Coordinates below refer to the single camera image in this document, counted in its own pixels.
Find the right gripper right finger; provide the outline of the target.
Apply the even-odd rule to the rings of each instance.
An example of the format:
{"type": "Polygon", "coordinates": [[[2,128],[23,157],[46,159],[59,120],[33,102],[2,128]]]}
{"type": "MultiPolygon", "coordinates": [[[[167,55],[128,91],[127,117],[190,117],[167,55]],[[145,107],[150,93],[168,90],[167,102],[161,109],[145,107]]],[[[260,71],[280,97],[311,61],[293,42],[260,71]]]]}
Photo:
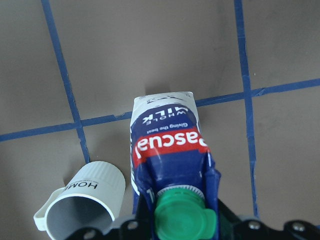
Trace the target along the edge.
{"type": "Polygon", "coordinates": [[[218,200],[219,240],[264,240],[261,221],[253,216],[238,216],[220,199],[218,200]]]}

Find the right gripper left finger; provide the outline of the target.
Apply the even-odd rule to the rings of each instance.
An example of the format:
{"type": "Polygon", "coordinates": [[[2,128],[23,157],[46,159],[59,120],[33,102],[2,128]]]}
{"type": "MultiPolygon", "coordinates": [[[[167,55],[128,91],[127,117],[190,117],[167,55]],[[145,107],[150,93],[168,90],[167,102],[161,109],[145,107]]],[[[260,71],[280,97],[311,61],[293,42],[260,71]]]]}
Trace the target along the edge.
{"type": "Polygon", "coordinates": [[[145,197],[140,194],[136,212],[128,217],[119,230],[121,240],[152,240],[152,218],[145,197]]]}

